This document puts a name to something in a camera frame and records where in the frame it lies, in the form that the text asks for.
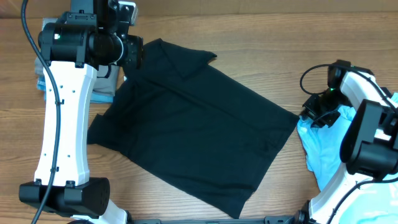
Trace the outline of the black t-shirt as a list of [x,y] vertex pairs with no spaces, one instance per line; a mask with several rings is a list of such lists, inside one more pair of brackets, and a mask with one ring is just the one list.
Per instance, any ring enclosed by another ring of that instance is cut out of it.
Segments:
[[149,42],[87,142],[238,218],[299,118],[213,68],[215,57]]

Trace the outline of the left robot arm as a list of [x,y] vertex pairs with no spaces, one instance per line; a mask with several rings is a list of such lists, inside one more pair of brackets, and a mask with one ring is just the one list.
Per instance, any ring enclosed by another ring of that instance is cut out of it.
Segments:
[[30,39],[44,68],[44,137],[34,179],[19,187],[19,200],[37,213],[72,223],[132,222],[111,200],[109,180],[90,175],[86,147],[100,66],[141,65],[143,39],[128,33],[137,14],[132,1],[72,1],[69,11]]

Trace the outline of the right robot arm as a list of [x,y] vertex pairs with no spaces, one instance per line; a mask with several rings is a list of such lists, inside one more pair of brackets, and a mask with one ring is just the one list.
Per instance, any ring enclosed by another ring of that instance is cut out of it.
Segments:
[[361,186],[386,184],[386,175],[397,173],[397,105],[367,68],[337,60],[327,69],[328,89],[311,93],[302,116],[320,128],[335,124],[340,104],[350,104],[356,114],[340,144],[338,170],[289,223],[331,223]]

